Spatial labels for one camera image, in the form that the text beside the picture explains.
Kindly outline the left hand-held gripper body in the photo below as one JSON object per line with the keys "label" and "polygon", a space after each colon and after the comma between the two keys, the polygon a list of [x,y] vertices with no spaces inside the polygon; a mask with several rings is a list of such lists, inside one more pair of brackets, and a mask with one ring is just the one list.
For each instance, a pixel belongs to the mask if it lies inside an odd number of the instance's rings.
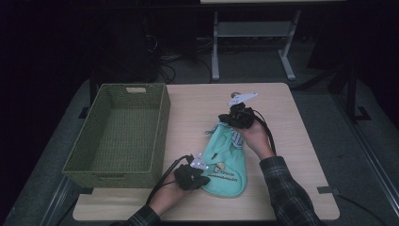
{"label": "left hand-held gripper body", "polygon": [[202,187],[200,177],[209,169],[209,166],[203,160],[202,154],[196,157],[188,156],[186,164],[181,164],[175,171],[174,176],[177,184],[183,190],[194,190]]}

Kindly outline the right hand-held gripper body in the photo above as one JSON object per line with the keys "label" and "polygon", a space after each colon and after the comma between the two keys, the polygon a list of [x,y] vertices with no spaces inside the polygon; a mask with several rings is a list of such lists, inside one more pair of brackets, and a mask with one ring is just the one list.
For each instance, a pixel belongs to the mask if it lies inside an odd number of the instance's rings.
{"label": "right hand-held gripper body", "polygon": [[250,128],[252,126],[255,120],[254,110],[251,107],[246,107],[245,101],[257,95],[257,92],[233,92],[231,94],[231,100],[228,102],[228,107],[230,108],[228,114],[231,116],[231,121],[228,125],[240,129]]}

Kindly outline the mint green striped garment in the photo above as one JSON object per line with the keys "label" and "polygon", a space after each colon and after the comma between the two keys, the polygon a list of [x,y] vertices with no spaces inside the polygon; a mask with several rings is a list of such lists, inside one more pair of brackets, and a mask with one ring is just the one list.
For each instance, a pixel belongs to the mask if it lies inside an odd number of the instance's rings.
{"label": "mint green striped garment", "polygon": [[202,189],[223,198],[241,195],[247,186],[243,137],[224,122],[218,122],[206,134],[210,139],[202,158],[208,169],[202,176],[208,177],[210,182]]}

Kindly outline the green woven basket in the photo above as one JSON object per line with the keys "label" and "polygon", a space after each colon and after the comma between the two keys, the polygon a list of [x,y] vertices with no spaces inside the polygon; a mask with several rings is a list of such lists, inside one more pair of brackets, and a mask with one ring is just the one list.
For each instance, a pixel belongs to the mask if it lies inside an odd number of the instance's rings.
{"label": "green woven basket", "polygon": [[62,172],[90,188],[152,188],[160,180],[170,99],[165,84],[103,84]]}

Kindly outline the person's right hand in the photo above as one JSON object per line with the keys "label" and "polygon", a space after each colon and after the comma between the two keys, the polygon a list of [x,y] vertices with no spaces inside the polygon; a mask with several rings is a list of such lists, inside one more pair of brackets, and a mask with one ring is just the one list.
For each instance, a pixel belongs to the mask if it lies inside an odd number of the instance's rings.
{"label": "person's right hand", "polygon": [[261,160],[275,156],[268,142],[268,135],[258,121],[253,122],[252,126],[248,129],[237,129],[237,132],[241,134],[248,147]]}

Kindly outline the person's left hand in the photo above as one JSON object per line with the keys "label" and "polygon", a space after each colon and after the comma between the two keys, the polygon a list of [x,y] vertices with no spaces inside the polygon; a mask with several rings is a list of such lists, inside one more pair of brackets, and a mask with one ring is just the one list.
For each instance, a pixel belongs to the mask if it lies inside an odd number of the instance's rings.
{"label": "person's left hand", "polygon": [[183,190],[179,187],[175,182],[175,176],[172,172],[165,179],[165,185],[161,186],[153,195],[149,207],[161,217],[190,193],[191,190]]}

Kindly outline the black metal stand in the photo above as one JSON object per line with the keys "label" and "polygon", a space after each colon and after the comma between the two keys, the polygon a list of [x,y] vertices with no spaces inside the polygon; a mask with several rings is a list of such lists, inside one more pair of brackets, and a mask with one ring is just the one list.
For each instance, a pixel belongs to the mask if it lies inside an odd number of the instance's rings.
{"label": "black metal stand", "polygon": [[306,90],[317,83],[331,77],[327,86],[329,93],[338,95],[346,89],[345,113],[353,123],[358,121],[370,121],[371,117],[363,106],[356,106],[357,71],[353,66],[340,64],[334,68],[322,72],[313,79],[291,88],[291,90]]}

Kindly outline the white metal stand frame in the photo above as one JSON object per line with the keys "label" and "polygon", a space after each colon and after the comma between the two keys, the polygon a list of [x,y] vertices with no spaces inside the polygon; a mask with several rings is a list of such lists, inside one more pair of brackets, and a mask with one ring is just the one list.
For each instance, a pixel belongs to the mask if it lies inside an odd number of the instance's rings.
{"label": "white metal stand frame", "polygon": [[278,50],[279,59],[289,81],[295,81],[295,73],[288,58],[301,11],[294,13],[291,21],[282,22],[220,22],[218,12],[214,13],[213,49],[211,53],[212,80],[218,81],[218,40],[220,38],[285,38],[286,43]]}

